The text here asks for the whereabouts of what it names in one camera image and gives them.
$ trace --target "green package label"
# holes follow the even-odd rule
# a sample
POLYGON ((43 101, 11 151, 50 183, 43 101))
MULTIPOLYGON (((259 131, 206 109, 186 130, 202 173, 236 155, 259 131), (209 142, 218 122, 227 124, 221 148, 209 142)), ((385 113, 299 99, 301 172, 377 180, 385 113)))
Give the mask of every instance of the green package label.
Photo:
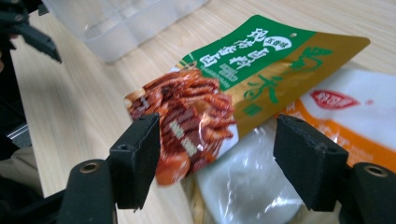
POLYGON ((182 62, 196 63, 204 76, 217 78, 220 89, 227 91, 285 58, 314 34, 254 16, 229 35, 187 55, 182 62))

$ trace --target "plastic wrapper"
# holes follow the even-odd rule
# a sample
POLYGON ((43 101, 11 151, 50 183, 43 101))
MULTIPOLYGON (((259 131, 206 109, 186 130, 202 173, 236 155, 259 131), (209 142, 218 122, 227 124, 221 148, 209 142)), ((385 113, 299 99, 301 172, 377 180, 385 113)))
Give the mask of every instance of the plastic wrapper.
POLYGON ((125 97, 132 119, 161 115, 157 182, 171 185, 220 158, 369 43, 253 16, 189 53, 176 64, 180 71, 125 97))
POLYGON ((290 221, 303 204, 273 156, 276 123, 264 123, 196 174, 216 223, 290 221))

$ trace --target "transparent plastic bag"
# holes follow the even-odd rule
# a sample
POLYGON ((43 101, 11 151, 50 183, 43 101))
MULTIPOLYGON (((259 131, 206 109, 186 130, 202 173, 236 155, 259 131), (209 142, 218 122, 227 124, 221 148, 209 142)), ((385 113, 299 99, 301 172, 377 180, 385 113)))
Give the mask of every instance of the transparent plastic bag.
POLYGON ((303 204, 275 162, 275 134, 271 119, 197 173, 216 223, 286 223, 303 204))

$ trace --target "red logo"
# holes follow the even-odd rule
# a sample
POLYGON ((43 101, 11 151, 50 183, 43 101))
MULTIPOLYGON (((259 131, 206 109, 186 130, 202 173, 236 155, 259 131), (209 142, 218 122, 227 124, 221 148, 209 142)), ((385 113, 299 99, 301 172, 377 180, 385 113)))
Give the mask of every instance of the red logo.
POLYGON ((352 97, 345 96, 335 91, 317 90, 311 91, 309 95, 314 98, 315 103, 317 103, 318 106, 330 110, 345 109, 347 107, 360 104, 352 97))

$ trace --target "white plastic container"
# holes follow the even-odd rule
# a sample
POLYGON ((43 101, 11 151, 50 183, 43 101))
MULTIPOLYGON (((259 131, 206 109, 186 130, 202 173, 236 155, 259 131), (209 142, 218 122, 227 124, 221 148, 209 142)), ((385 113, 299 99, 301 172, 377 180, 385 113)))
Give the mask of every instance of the white plastic container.
POLYGON ((114 62, 207 0, 42 0, 93 53, 114 62))

